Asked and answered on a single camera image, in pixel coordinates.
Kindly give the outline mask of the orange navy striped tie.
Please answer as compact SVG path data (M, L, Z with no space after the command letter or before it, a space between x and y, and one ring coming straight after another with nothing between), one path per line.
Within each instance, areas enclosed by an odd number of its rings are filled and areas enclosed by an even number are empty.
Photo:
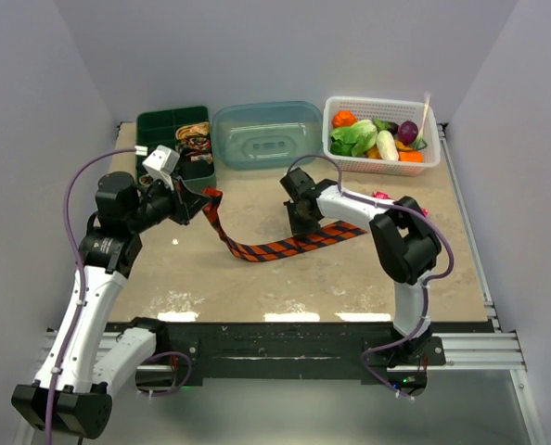
M202 191L202 194L210 198L210 203L202 209L207 221L230 253L243 261L258 263L282 260L326 248L365 234L365 230L352 224L336 221L306 236L291 236L264 244L242 244L228 236L222 227L218 210L222 202L223 192L207 187Z

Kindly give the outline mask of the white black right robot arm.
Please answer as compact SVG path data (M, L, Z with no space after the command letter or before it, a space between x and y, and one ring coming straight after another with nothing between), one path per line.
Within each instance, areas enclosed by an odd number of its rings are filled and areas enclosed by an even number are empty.
M351 192L333 180L315 182L304 170L290 168L280 180L293 237L315 240L325 232L323 219L338 219L371 236L378 262L393 281L396 313L391 343L369 353L414 363L429 342L429 290L444 238L411 197L378 199Z

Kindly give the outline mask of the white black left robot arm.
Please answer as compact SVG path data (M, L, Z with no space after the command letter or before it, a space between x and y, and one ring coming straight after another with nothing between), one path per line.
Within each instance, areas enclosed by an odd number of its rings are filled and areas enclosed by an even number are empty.
M103 358L97 354L142 248L141 234L167 219L187 225L211 203L181 179L156 179L140 191L128 172L103 176L95 200L97 212L77 245L75 282L54 344L33 382L16 386L11 398L24 420L48 438L53 432L98 438L114 397L137 366L169 357L165 323L148 318L133 321Z

